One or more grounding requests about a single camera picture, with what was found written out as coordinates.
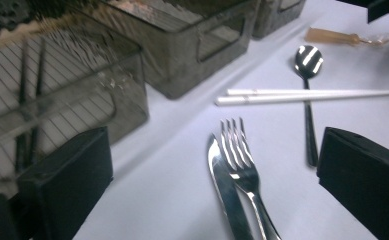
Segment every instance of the white chopsticks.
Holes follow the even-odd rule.
[[[230,106],[383,96],[389,96],[389,90],[228,89],[227,95],[218,97],[215,104],[218,106]]]

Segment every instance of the cutlery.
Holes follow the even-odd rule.
[[[371,93],[375,90],[297,90],[297,89],[228,89],[226,91],[227,96],[277,96],[277,95],[293,95],[293,94],[360,94],[360,93]]]
[[[382,46],[389,42],[389,33],[359,37],[357,34],[345,34],[319,28],[309,28],[306,33],[307,42],[340,43],[357,45],[365,43],[371,46]]]
[[[234,239],[252,240],[250,226],[241,205],[237,189],[234,181],[229,176],[224,156],[221,154],[218,141],[213,134],[209,138],[208,147],[207,157],[210,173]]]
[[[20,89],[19,89],[19,105],[26,103],[26,65],[27,65],[27,55],[28,55],[28,41],[26,38],[22,42],[22,63],[21,63],[21,72],[20,72]],[[27,163],[27,134],[22,133],[16,137],[16,152],[15,152],[15,171],[16,173],[21,173],[28,165]]]
[[[314,93],[314,94],[284,94],[276,96],[267,95],[245,95],[245,96],[222,96],[218,97],[215,104],[218,106],[231,105],[249,105],[249,104],[270,104],[283,102],[303,102],[303,101],[329,101],[340,99],[353,98],[369,98],[369,97],[388,97],[389,90],[364,90],[357,93]]]
[[[221,122],[222,148],[227,159],[230,176],[235,184],[250,199],[256,218],[259,223],[260,233],[264,240],[281,240],[275,229],[260,197],[260,179],[254,165],[244,131],[243,120],[240,118],[241,130],[237,129],[235,120],[232,125],[229,120]]]
[[[41,50],[39,53],[35,97],[39,97],[42,94],[42,83],[44,81],[44,64],[45,64],[45,39],[41,38]],[[29,156],[27,160],[29,165],[32,165],[37,161],[36,151],[38,146],[38,131],[39,131],[38,128],[39,128],[38,126],[34,127],[31,133]]]
[[[295,69],[303,79],[304,89],[309,90],[309,79],[315,77],[321,69],[321,52],[313,46],[300,46],[295,56]],[[310,166],[318,165],[318,148],[316,146],[315,127],[313,126],[312,106],[310,101],[304,101],[306,122],[306,152]]]

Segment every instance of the knife blade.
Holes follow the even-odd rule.
[[[218,193],[234,239],[253,240],[247,217],[235,188],[235,183],[229,176],[224,155],[222,155],[219,143],[213,134],[209,138],[207,156],[216,192]]]

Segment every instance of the spoon bowl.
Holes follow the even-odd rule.
[[[389,42],[389,33],[377,34],[360,38],[360,41],[372,46],[382,46]]]
[[[324,62],[322,53],[316,47],[309,45],[299,47],[294,61],[297,74],[305,81],[315,77]]]

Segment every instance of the fork tines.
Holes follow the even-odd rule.
[[[234,119],[221,121],[222,148],[228,163],[233,169],[250,167],[253,159],[246,142],[243,119],[240,118],[240,129]]]

